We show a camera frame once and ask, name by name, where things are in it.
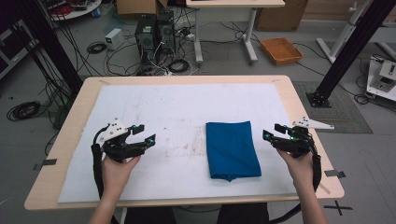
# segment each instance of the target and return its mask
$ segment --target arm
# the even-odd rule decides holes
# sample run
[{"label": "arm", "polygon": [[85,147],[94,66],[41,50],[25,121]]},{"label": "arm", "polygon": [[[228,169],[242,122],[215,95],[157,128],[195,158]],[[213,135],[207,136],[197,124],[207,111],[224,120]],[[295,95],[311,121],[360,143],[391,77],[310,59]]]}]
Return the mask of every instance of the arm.
[{"label": "arm", "polygon": [[90,224],[110,223],[117,202],[125,185],[128,183],[129,175],[139,160],[140,157],[135,157],[128,162],[118,163],[109,157],[105,157],[102,162],[102,176],[105,189],[101,201],[93,212]]},{"label": "arm", "polygon": [[304,224],[327,223],[327,219],[315,194],[314,186],[312,185],[314,175],[312,170],[312,154],[307,153],[294,159],[285,151],[278,150],[277,152],[288,165],[290,175],[293,178],[294,187],[300,198]]}]

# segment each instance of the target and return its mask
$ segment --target forearm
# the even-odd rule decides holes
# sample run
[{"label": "forearm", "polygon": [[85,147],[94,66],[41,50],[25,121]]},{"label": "forearm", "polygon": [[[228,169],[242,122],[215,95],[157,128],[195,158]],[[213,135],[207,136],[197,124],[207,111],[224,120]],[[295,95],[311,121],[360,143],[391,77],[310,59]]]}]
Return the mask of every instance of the forearm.
[{"label": "forearm", "polygon": [[297,194],[300,198],[301,210],[303,212],[304,224],[327,223],[321,204],[311,186],[296,186]]},{"label": "forearm", "polygon": [[101,201],[93,212],[90,224],[109,224],[120,195],[104,192]]}]

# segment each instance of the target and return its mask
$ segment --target paper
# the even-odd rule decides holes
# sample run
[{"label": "paper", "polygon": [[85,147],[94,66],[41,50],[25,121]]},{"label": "paper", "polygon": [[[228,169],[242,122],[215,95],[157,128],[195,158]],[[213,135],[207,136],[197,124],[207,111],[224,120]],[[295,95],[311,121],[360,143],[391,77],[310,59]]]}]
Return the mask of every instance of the paper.
[{"label": "paper", "polygon": [[[212,198],[295,193],[289,171],[262,130],[290,125],[274,84],[190,84],[104,86],[70,162],[59,203],[97,202],[91,144],[114,118],[145,131],[127,143],[156,133],[156,145],[133,169],[121,200]],[[205,149],[207,122],[250,120],[261,177],[211,179]],[[288,137],[277,133],[277,136]]]}]

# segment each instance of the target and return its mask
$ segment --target computer tower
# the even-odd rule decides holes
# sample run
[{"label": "computer tower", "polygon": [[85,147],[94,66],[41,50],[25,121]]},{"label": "computer tower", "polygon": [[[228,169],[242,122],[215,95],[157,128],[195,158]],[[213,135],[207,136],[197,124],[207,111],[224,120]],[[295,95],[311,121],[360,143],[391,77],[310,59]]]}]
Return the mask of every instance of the computer tower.
[{"label": "computer tower", "polygon": [[158,28],[160,39],[163,42],[163,54],[173,54],[176,52],[174,11],[160,11]]},{"label": "computer tower", "polygon": [[155,14],[143,14],[139,18],[134,36],[142,65],[157,64],[161,55],[157,16]]}]

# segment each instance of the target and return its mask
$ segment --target blue towel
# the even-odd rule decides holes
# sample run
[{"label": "blue towel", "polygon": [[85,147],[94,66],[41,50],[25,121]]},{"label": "blue towel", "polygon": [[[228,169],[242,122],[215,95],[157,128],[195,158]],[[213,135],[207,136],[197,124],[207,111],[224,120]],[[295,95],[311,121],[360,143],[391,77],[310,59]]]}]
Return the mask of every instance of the blue towel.
[{"label": "blue towel", "polygon": [[210,177],[232,181],[239,177],[261,176],[253,146],[250,121],[206,124],[206,151]]}]

